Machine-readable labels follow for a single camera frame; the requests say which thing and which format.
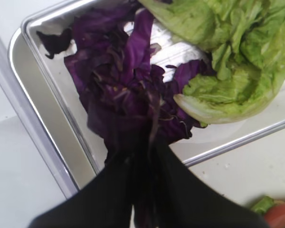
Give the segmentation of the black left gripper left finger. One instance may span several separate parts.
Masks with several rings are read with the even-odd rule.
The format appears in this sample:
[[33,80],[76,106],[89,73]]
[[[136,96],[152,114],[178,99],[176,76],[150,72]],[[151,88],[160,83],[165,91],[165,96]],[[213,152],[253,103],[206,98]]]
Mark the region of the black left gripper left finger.
[[128,228],[134,154],[117,154],[82,190],[34,218],[31,228]]

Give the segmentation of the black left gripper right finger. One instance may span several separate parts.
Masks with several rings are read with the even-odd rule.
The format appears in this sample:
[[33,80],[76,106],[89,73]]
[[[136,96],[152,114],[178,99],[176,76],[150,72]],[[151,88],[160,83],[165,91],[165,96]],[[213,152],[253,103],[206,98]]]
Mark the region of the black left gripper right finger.
[[135,147],[137,228],[267,228],[260,215],[222,196],[163,141]]

